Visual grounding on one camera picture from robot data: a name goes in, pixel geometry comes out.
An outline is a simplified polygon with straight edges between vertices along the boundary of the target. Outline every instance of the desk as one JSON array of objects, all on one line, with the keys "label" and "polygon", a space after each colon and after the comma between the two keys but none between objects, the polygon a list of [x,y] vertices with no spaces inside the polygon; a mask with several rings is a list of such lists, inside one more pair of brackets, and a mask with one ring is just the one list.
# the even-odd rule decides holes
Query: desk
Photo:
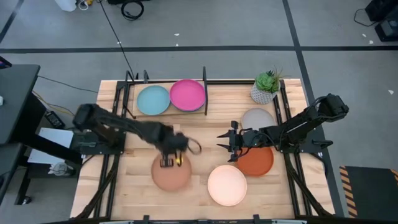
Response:
[{"label": "desk", "polygon": [[[97,104],[102,108],[111,111],[116,84],[116,80],[101,82]],[[302,84],[299,79],[286,79],[285,84],[290,111],[292,116],[295,116],[307,107]],[[143,215],[150,215],[151,220],[252,219],[253,214],[259,214],[260,218],[293,218],[284,157],[275,150],[274,165],[268,174],[263,177],[246,177],[248,192],[237,206],[222,207],[214,202],[207,192],[206,183],[210,172],[217,166],[228,164],[230,154],[226,149],[216,145],[228,144],[228,139],[216,137],[227,132],[231,120],[240,122],[244,112],[251,108],[263,108],[275,119],[274,105],[256,104],[250,97],[251,87],[252,85],[208,85],[207,116],[183,114],[137,117],[138,120],[156,120],[172,124],[175,129],[198,140],[203,146],[203,152],[200,156],[188,153],[193,169],[188,187],[178,193],[164,192],[154,185],[150,176],[152,161],[159,152],[137,136],[127,134],[126,150],[119,163],[111,219],[142,220]],[[128,108],[132,108],[132,99],[130,96]],[[280,94],[279,101],[283,111]],[[323,164],[308,154],[302,154],[301,160],[308,188],[324,208],[333,213]],[[97,191],[102,161],[103,156],[95,156],[82,168],[71,217],[78,215]],[[296,189],[300,213],[304,215],[302,196],[299,188]],[[107,197],[108,193],[105,192],[102,215]]]},{"label": "desk", "polygon": [[[10,171],[4,176],[0,187],[0,203],[17,164],[27,166],[26,158],[21,159],[24,146],[71,161],[76,164],[75,167],[81,164],[79,153],[35,133],[46,111],[32,93],[39,70],[38,65],[13,65],[0,70],[0,95],[4,98],[4,104],[0,106],[0,175]],[[26,192],[28,184],[22,182],[24,190],[21,195]],[[21,204],[22,198],[18,197],[16,203]]]}]

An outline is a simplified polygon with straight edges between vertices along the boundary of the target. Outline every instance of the yellow object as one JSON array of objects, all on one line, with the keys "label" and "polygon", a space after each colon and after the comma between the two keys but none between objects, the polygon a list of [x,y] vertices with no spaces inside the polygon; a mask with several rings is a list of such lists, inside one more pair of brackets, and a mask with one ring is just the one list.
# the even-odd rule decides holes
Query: yellow object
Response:
[{"label": "yellow object", "polygon": [[180,158],[176,158],[176,159],[175,159],[175,162],[176,162],[177,165],[179,165],[179,166],[182,164],[183,161],[184,161],[184,159],[182,159],[182,158],[181,158],[181,160],[180,160]]}]

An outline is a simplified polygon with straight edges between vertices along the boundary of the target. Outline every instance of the plant pot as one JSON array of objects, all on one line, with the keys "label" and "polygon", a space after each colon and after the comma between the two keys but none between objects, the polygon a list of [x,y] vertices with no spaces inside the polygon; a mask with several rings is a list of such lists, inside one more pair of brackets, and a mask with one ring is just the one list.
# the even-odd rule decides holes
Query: plant pot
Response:
[{"label": "plant pot", "polygon": [[251,95],[251,98],[252,98],[256,103],[259,103],[259,104],[267,104],[267,103],[272,102],[272,100],[274,99],[274,97],[275,97],[276,95],[278,95],[278,91],[276,91],[275,93],[269,93],[269,92],[266,92],[266,91],[263,91],[263,90],[259,90],[259,89],[257,88],[256,83],[254,83],[253,87],[251,88],[250,95]]}]

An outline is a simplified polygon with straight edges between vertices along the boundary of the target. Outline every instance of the gray plate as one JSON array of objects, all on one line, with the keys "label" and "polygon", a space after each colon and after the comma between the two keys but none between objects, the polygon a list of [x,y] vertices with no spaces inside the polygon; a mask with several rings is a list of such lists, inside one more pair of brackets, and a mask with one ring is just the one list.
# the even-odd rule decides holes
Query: gray plate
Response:
[{"label": "gray plate", "polygon": [[276,125],[274,118],[268,111],[261,108],[253,108],[245,112],[242,117],[242,128],[259,128]]}]

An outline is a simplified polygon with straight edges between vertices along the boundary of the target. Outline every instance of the potted plant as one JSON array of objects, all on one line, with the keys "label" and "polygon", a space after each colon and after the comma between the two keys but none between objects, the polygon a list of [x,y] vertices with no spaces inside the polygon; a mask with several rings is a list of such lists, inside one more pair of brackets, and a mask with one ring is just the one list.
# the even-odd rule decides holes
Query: potted plant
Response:
[{"label": "potted plant", "polygon": [[278,94],[282,75],[275,68],[266,73],[261,73],[251,88],[251,98],[259,104],[270,103]]}]

